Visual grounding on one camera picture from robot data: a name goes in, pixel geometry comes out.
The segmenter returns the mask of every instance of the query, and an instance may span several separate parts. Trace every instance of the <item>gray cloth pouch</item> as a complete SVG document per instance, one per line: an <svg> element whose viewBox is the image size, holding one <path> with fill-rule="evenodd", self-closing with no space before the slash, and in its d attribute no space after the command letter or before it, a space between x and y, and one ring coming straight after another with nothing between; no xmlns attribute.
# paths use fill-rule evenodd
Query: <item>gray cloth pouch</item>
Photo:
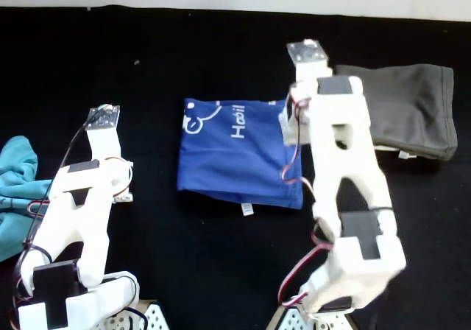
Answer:
<svg viewBox="0 0 471 330"><path fill-rule="evenodd" d="M451 103L453 69L428 64L364 69L339 65L336 74L363 81L375 145L448 161L458 146Z"/></svg>

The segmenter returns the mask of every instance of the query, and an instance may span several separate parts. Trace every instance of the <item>drawstring bag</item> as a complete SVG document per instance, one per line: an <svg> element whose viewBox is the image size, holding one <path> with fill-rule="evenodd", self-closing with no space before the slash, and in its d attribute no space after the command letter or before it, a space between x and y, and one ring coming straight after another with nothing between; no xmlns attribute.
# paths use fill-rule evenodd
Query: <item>drawstring bag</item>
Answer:
<svg viewBox="0 0 471 330"><path fill-rule="evenodd" d="M295 147L283 144L284 101L185 99L178 190L232 203L302 207L302 183L280 177ZM285 179L301 176L300 156Z"/></svg>

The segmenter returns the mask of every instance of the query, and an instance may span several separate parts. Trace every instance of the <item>black surface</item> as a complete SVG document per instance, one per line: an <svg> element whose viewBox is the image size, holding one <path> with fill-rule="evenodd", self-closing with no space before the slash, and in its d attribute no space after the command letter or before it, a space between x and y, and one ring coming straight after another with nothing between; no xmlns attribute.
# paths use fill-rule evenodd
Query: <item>black surface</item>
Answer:
<svg viewBox="0 0 471 330"><path fill-rule="evenodd" d="M368 329L379 309L378 329L470 327L469 24L120 7L0 9L0 19L1 141L28 137L41 178L55 173L89 108L121 105L135 202L113 207L107 271L136 274L142 297L162 301L173 329L264 329L279 283L311 247L313 225L309 199L303 211L256 206L244 218L240 206L178 194L182 98L283 98L294 79L286 43L304 38L318 39L332 64L454 68L455 158L381 157L408 266L388 297L355 319ZM71 162L89 155L82 137ZM12 267L0 264L2 309Z"/></svg>

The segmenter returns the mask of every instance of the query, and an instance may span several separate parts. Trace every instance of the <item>white robotic arm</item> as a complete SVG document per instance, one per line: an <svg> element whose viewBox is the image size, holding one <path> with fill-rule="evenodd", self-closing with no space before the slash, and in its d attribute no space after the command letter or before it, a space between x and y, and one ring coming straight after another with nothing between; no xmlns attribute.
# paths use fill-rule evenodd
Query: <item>white robotic arm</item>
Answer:
<svg viewBox="0 0 471 330"><path fill-rule="evenodd" d="M365 307L405 268L406 259L369 133L361 80L332 76L316 41L288 44L288 53L296 66L296 83L280 114L283 137L285 144L311 144L313 215L332 243L327 261L300 289L305 294L300 307L319 318ZM343 178L356 185L367 211L338 211Z"/></svg>
<svg viewBox="0 0 471 330"><path fill-rule="evenodd" d="M111 206L132 201L132 162L121 158L118 116L119 106L91 109L85 130L92 160L60 168L52 182L34 248L21 262L32 296L32 304L18 308L22 330L90 329L138 301L133 275L105 275ZM81 256L54 262L72 242L83 242Z"/></svg>

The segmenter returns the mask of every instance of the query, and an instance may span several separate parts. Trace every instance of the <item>fabric tag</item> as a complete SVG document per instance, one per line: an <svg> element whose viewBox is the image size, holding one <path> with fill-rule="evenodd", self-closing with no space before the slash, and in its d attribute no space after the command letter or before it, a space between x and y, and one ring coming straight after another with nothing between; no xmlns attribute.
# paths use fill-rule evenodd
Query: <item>fabric tag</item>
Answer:
<svg viewBox="0 0 471 330"><path fill-rule="evenodd" d="M399 151L399 158L400 159L417 158L417 155L411 155L410 153Z"/></svg>
<svg viewBox="0 0 471 330"><path fill-rule="evenodd" d="M244 216L250 216L251 214L253 214L253 207L251 203L242 203L241 206L242 206L242 214Z"/></svg>

